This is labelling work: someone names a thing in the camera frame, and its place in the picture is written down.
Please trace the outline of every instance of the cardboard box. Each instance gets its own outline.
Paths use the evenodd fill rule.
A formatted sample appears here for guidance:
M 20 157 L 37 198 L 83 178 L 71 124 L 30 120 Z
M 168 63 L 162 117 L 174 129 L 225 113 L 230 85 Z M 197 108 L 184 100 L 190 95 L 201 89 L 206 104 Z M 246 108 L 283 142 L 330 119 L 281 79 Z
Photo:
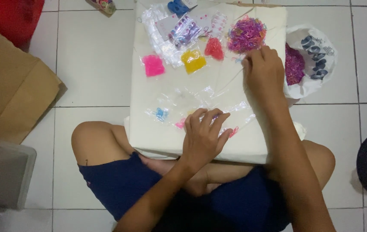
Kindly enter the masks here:
M 47 65 L 0 35 L 0 141 L 20 144 L 60 89 Z

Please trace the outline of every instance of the hand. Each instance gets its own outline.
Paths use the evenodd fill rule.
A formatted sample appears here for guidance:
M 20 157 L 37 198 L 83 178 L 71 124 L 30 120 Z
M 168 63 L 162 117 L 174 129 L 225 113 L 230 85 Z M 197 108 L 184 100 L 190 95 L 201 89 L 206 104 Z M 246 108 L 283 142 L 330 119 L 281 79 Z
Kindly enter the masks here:
M 285 101 L 285 71 L 276 50 L 262 46 L 260 50 L 249 51 L 242 65 L 246 83 L 261 107 Z
M 232 133 L 232 129 L 227 129 L 219 137 L 222 123 L 229 117 L 230 113 L 223 113 L 219 109 L 208 111 L 204 108 L 197 109 L 185 120 L 186 136 L 183 141 L 183 152 L 178 163 L 185 164 L 193 174 L 211 162 L 221 151 L 223 145 Z

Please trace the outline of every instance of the person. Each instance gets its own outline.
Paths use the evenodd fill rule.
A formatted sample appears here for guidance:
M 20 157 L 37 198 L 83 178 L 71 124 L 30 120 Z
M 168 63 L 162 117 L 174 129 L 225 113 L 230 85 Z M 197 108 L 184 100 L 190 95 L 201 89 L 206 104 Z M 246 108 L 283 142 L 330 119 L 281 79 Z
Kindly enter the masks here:
M 321 193 L 334 155 L 300 140 L 283 93 L 281 59 L 263 46 L 242 65 L 269 131 L 271 159 L 264 166 L 213 161 L 232 132 L 218 136 L 230 116 L 219 109 L 200 108 L 186 118 L 182 155 L 172 161 L 140 155 L 122 126 L 76 127 L 79 170 L 118 222 L 114 231 L 282 231 L 292 223 L 294 231 L 335 232 Z

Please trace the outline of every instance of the pink package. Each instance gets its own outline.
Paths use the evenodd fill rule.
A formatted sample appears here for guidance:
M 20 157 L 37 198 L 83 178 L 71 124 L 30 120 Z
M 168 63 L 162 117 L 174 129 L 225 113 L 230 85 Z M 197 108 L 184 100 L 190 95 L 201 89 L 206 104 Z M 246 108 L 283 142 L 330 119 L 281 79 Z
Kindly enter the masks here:
M 147 55 L 142 58 L 142 63 L 145 65 L 147 77 L 157 76 L 165 73 L 162 59 L 158 55 Z

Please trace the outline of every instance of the yellow package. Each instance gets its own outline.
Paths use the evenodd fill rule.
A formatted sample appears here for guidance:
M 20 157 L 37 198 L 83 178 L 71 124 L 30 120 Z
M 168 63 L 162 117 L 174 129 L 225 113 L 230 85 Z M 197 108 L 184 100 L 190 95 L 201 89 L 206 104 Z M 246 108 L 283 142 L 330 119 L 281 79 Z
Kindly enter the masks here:
M 198 49 L 187 50 L 181 56 L 182 62 L 185 64 L 185 69 L 188 74 L 195 72 L 207 64 L 205 57 L 202 56 Z

